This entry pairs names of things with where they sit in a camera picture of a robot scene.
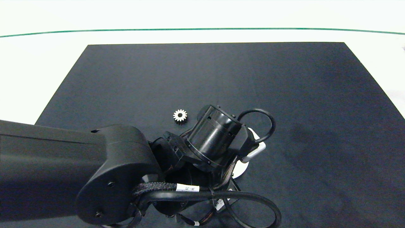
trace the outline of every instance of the white background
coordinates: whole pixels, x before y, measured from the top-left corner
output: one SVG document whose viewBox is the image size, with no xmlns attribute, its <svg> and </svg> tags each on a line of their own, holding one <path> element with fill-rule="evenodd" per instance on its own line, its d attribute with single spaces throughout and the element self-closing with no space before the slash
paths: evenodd
<svg viewBox="0 0 405 228">
<path fill-rule="evenodd" d="M 0 36 L 135 28 L 405 32 L 404 1 L 0 1 Z M 405 116 L 405 35 L 324 30 L 125 31 L 0 38 L 0 119 L 34 124 L 89 44 L 345 42 Z"/>
</svg>

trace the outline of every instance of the white label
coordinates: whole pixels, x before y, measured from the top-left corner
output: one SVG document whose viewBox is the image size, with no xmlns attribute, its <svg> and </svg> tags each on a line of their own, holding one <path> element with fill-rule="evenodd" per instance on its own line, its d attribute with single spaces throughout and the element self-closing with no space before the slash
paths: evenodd
<svg viewBox="0 0 405 228">
<path fill-rule="evenodd" d="M 225 206 L 225 203 L 222 199 L 218 200 L 217 205 L 215 206 L 215 209 L 217 209 L 217 211 L 219 211 L 223 206 Z"/>
<path fill-rule="evenodd" d="M 177 184 L 176 191 L 200 191 L 200 186 Z"/>
</svg>

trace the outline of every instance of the black mat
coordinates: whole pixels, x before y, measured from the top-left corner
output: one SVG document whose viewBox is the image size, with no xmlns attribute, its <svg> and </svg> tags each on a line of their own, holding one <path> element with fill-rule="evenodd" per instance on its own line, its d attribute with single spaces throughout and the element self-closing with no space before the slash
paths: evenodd
<svg viewBox="0 0 405 228">
<path fill-rule="evenodd" d="M 405 227 L 405 120 L 344 43 L 89 45 L 36 124 L 123 123 L 153 140 L 188 129 L 209 103 L 276 118 L 237 183 L 273 200 L 282 227 Z M 182 127 L 172 119 L 180 108 L 191 117 Z M 265 122 L 246 118 L 259 133 Z M 235 207 L 247 220 L 271 219 Z M 152 207 L 139 225 L 183 226 Z M 206 227 L 235 226 L 224 213 Z"/>
</svg>

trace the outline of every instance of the metal gear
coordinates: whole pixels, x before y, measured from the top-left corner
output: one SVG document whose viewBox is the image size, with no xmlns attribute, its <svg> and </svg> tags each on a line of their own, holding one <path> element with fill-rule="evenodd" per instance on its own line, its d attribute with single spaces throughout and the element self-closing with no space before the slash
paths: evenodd
<svg viewBox="0 0 405 228">
<path fill-rule="evenodd" d="M 183 109 L 179 109 L 173 113 L 173 119 L 177 124 L 183 124 L 187 122 L 187 112 Z"/>
</svg>

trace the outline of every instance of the screw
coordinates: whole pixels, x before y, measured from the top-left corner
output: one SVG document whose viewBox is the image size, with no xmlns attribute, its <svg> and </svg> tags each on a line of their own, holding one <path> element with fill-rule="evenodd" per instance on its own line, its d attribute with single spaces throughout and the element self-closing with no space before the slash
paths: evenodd
<svg viewBox="0 0 405 228">
<path fill-rule="evenodd" d="M 96 212 L 96 218 L 101 218 L 103 216 L 103 213 L 101 211 Z"/>
<path fill-rule="evenodd" d="M 111 182 L 108 183 L 107 185 L 108 185 L 108 187 L 114 187 L 114 186 L 115 186 L 115 182 L 114 182 L 114 181 L 111 181 Z"/>
</svg>

